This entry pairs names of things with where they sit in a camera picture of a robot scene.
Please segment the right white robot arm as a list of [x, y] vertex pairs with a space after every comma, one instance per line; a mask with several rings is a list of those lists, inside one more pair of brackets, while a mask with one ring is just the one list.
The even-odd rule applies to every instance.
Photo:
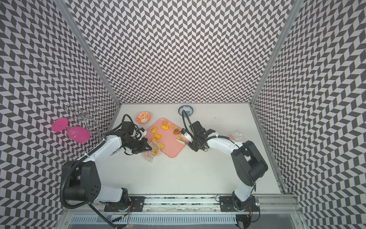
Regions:
[[232, 193], [234, 209], [244, 211], [249, 208], [257, 181], [268, 171], [268, 165], [255, 144], [252, 141], [236, 142], [216, 132], [198, 136], [186, 133], [183, 136], [188, 140], [188, 146], [195, 152], [213, 148], [231, 157], [239, 178], [237, 188]]

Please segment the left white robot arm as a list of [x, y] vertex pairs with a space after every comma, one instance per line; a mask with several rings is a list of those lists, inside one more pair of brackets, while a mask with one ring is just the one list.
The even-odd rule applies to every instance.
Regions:
[[147, 138], [136, 139], [127, 134], [108, 135], [99, 145], [80, 159], [68, 161], [62, 166], [60, 201], [67, 209], [76, 209], [94, 202], [110, 204], [116, 211], [125, 211], [131, 205], [126, 188], [103, 185], [99, 169], [113, 154], [124, 150], [126, 155], [152, 150]]

